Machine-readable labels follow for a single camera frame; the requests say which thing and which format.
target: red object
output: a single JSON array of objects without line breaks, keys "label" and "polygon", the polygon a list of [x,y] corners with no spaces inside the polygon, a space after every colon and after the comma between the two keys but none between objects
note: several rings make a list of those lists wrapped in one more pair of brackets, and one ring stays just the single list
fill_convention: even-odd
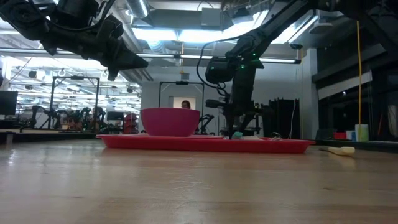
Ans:
[{"label": "red object", "polygon": [[283,139],[225,140],[219,136],[153,137],[148,135],[99,135],[106,147],[115,149],[147,149],[208,152],[304,153],[313,141]]},{"label": "red object", "polygon": [[347,139],[347,133],[334,133],[334,138],[339,140]]},{"label": "red object", "polygon": [[142,124],[151,136],[188,137],[198,127],[200,112],[182,108],[141,110]]}]

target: computer monitor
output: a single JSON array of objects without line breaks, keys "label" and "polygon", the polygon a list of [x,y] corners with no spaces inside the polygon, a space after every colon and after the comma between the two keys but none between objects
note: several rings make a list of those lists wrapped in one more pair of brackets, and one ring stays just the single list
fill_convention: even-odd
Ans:
[{"label": "computer monitor", "polygon": [[15,115],[17,91],[0,91],[0,115]]}]

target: red tray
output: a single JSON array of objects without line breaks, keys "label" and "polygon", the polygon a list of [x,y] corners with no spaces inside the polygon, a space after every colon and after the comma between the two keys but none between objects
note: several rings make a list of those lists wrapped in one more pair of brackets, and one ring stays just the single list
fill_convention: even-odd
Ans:
[{"label": "red tray", "polygon": [[116,149],[150,149],[208,152],[304,153],[313,141],[283,139],[225,140],[219,136],[152,137],[147,135],[98,135],[106,147]]}]

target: pink bowl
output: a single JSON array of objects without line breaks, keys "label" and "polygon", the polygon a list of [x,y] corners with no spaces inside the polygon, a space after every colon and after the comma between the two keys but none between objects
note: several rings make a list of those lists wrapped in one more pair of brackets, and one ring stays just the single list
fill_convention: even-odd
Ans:
[{"label": "pink bowl", "polygon": [[198,127],[200,112],[182,108],[141,110],[141,120],[150,136],[188,137]]}]

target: table surface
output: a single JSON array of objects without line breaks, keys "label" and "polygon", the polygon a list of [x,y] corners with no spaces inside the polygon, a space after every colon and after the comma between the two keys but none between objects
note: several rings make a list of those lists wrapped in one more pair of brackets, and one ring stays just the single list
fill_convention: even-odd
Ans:
[{"label": "table surface", "polygon": [[0,223],[397,223],[398,155],[0,150]]}]

